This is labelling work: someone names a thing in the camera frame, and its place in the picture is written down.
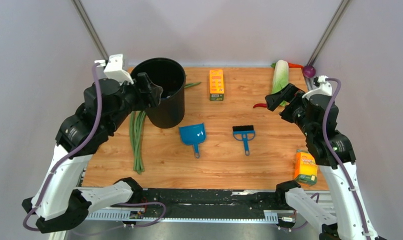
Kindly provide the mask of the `blue hand brush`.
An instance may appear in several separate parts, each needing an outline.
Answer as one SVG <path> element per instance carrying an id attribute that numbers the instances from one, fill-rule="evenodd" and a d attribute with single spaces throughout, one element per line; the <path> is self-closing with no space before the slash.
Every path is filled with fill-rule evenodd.
<path id="1" fill-rule="evenodd" d="M 232 136 L 235 140 L 243 143 L 244 154 L 250 155 L 249 141 L 253 140 L 256 132 L 253 125 L 238 125 L 232 127 Z"/>

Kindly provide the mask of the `blue plastic dustpan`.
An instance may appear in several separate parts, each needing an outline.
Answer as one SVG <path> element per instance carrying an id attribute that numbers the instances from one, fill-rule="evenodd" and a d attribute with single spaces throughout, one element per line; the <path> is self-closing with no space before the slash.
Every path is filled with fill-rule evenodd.
<path id="1" fill-rule="evenodd" d="M 178 128 L 181 142 L 186 146 L 192 146 L 194 157 L 200 158 L 199 144 L 206 140 L 204 123 L 181 126 Z"/>

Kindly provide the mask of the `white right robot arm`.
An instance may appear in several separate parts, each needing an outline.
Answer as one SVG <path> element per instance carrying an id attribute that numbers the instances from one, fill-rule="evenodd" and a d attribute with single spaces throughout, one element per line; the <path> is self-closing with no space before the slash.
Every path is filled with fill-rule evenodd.
<path id="1" fill-rule="evenodd" d="M 305 136 L 306 147 L 328 185 L 335 213 L 310 199 L 294 180 L 276 186 L 274 201 L 280 209 L 296 210 L 316 228 L 321 240 L 378 240 L 360 191 L 352 143 L 336 129 L 338 93 L 329 83 L 309 92 L 288 84 L 265 97 L 270 111 L 287 102 L 280 117 L 296 124 Z"/>

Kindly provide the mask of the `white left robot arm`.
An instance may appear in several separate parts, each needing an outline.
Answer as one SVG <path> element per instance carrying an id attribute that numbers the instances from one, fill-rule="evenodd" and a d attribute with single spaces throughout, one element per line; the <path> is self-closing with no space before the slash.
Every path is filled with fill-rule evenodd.
<path id="1" fill-rule="evenodd" d="M 55 137 L 53 157 L 44 181 L 34 197 L 22 201 L 23 226 L 42 234 L 68 231 L 89 214 L 112 205 L 141 204 L 141 186 L 132 178 L 96 190 L 77 188 L 83 169 L 99 147 L 108 141 L 134 111 L 155 107 L 163 88 L 146 73 L 120 82 L 95 77 L 84 90 L 84 102 L 61 124 Z"/>

